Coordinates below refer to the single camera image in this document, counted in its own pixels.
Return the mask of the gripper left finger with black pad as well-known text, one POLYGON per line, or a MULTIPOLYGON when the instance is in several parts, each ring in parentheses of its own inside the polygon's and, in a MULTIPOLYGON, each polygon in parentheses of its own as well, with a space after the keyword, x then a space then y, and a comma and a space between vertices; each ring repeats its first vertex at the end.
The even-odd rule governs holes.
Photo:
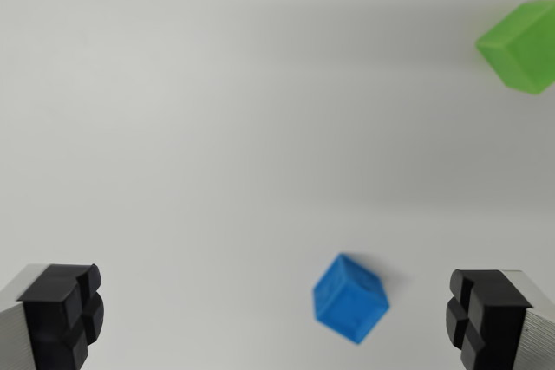
POLYGON ((103 325, 100 286, 95 264, 25 266, 1 289, 1 368, 82 368, 103 325))

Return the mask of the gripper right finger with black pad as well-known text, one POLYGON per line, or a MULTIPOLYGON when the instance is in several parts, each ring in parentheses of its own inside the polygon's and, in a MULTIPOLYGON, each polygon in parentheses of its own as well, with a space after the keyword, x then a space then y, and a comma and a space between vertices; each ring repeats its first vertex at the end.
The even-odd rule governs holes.
POLYGON ((456 269, 447 335, 469 370, 554 368, 554 302, 521 270, 456 269))

